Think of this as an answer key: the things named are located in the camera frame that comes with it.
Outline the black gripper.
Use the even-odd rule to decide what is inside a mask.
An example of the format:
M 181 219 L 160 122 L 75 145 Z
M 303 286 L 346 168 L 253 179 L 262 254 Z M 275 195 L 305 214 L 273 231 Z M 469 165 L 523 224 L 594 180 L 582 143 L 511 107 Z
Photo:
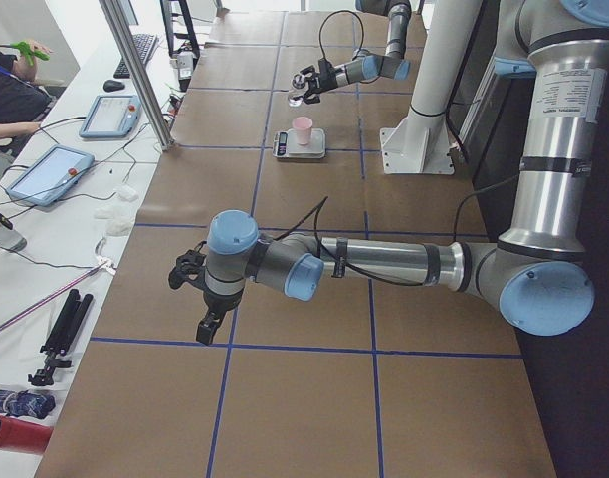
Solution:
M 211 290 L 204 291 L 203 299 L 207 306 L 207 313 L 198 323 L 196 341 L 205 346 L 212 345 L 220 324 L 231 315 L 230 311 L 238 307 L 242 297 L 242 290 L 231 295 L 217 294 Z
M 310 78 L 308 83 L 311 95 L 302 97 L 305 104 L 319 104 L 319 94 L 335 90 L 338 87 L 335 68 L 330 62 L 319 62 L 318 70 L 315 69 L 314 65 L 305 67 L 299 71 L 299 76 Z

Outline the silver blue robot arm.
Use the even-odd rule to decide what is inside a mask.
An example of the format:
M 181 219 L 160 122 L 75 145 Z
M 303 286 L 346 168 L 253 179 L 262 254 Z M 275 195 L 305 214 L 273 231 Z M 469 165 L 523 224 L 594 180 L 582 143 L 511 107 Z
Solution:
M 493 242 L 481 240 L 479 221 L 446 215 L 472 195 L 450 156 L 449 110 L 484 9 L 482 1 L 437 4 L 410 97 L 363 89 L 408 77 L 408 1 L 357 2 L 354 23 L 379 15 L 387 39 L 287 78 L 293 105 L 335 98 L 323 111 L 328 128 L 298 116 L 275 137 L 253 210 L 214 217 L 196 248 L 194 284 L 208 308 L 200 343 L 212 343 L 247 283 L 303 303 L 323 276 L 391 285 L 385 310 L 440 285 L 540 336 L 589 315 L 594 289 L 575 233 L 609 69 L 609 1 L 497 3 L 495 71 L 535 84 L 512 223 Z
M 412 17 L 409 1 L 356 1 L 355 8 L 362 13 L 379 15 L 388 19 L 387 43 L 382 55 L 364 48 L 364 26 L 353 11 L 339 10 L 330 13 L 318 29 L 318 46 L 321 58 L 318 68 L 310 65 L 299 70 L 292 78 L 288 102 L 293 107 L 316 104 L 320 95 L 357 83 L 373 83 L 380 78 L 405 80 L 410 72 L 410 62 L 405 59 L 408 26 Z M 348 13 L 358 22 L 360 42 L 349 62 L 335 66 L 327 57 L 322 42 L 322 32 L 327 21 L 336 14 Z

